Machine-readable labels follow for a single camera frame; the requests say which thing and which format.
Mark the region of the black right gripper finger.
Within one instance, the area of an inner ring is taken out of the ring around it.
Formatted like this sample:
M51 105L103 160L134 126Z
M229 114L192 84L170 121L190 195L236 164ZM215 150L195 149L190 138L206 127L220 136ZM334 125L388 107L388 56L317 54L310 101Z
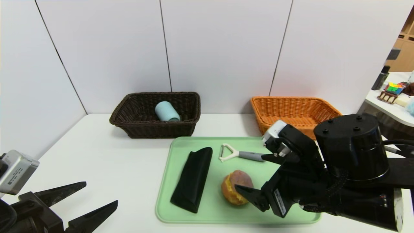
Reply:
M282 165L285 162L285 158L274 155L274 154L264 154L261 156L264 161L268 161L274 164Z
M260 189L255 189L251 187L245 187L242 185L235 185L235 190L251 204L253 204L260 211L265 212L270 209L270 204L264 194Z

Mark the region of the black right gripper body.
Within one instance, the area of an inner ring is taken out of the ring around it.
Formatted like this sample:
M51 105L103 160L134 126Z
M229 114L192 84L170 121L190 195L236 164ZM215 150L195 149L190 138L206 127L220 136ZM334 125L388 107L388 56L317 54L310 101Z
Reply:
M285 159L261 188L275 215L284 218L301 199L323 192L327 181L321 174L314 174L314 171L306 162Z

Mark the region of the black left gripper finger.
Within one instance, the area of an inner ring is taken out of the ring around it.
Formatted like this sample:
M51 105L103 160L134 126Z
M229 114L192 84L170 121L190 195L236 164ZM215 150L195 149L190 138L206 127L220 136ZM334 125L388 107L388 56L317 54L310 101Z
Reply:
M47 206L51 207L56 203L71 196L75 192L85 188L87 182L77 182L74 184L64 185L57 188L47 189L40 192L35 192L35 195Z
M68 222L65 233L92 233L118 208L118 200Z

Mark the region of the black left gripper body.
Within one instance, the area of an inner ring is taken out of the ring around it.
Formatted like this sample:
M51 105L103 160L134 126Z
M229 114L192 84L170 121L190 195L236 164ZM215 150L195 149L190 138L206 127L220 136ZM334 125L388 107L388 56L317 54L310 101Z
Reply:
M19 196L12 205L1 200L2 233L63 233L63 221L35 192Z

